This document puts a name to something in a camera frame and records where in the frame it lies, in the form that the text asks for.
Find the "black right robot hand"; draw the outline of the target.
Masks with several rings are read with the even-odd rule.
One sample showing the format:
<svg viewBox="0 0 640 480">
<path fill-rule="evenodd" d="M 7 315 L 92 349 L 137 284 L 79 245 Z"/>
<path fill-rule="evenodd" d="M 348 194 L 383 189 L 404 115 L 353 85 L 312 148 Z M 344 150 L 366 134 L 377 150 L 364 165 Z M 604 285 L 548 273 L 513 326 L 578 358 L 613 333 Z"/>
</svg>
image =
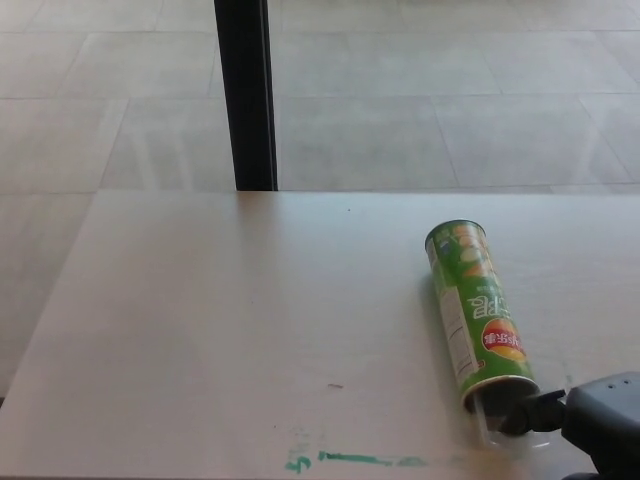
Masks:
<svg viewBox="0 0 640 480">
<path fill-rule="evenodd" d="M 623 372 L 568 391 L 537 393 L 519 400 L 499 432 L 511 437 L 552 432 L 587 454 L 594 473 L 571 479 L 639 477 L 639 374 Z"/>
</svg>

